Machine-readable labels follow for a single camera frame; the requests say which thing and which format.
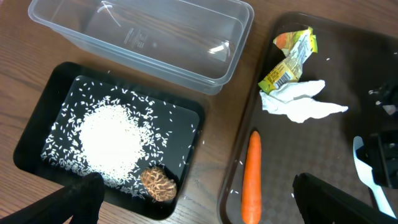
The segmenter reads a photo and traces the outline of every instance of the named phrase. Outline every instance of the plastic container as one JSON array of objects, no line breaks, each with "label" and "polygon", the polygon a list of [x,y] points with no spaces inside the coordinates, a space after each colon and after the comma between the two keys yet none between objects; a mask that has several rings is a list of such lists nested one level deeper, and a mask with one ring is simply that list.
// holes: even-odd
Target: plastic container
[{"label": "plastic container", "polygon": [[33,0],[28,12],[83,50],[208,95],[231,79],[254,17],[231,0]]}]

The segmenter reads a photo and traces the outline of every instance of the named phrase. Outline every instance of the wooden table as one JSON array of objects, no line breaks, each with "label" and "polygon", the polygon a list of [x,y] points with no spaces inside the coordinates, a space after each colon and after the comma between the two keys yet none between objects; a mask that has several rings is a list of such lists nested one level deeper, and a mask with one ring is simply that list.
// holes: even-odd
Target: wooden table
[{"label": "wooden table", "polygon": [[[235,74],[220,94],[205,96],[164,85],[161,80],[80,50],[31,21],[27,15],[29,3],[0,0],[0,217],[62,187],[19,170],[12,153],[51,71],[64,61],[132,76],[144,85],[182,91],[205,104],[206,123],[200,140],[205,144],[196,148],[183,197],[163,223],[217,223],[216,202],[224,171],[272,23],[285,12],[301,11],[398,37],[396,0],[248,0],[255,11],[254,24]],[[99,214],[99,223],[154,222],[108,203],[103,203]]]}]

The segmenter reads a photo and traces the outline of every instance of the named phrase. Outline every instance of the orange carrot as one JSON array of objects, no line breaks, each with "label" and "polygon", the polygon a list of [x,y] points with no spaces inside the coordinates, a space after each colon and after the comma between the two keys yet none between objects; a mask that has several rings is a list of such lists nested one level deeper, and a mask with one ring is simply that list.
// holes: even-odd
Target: orange carrot
[{"label": "orange carrot", "polygon": [[246,224],[261,219],[261,138],[257,131],[250,136],[243,177],[242,217]]}]

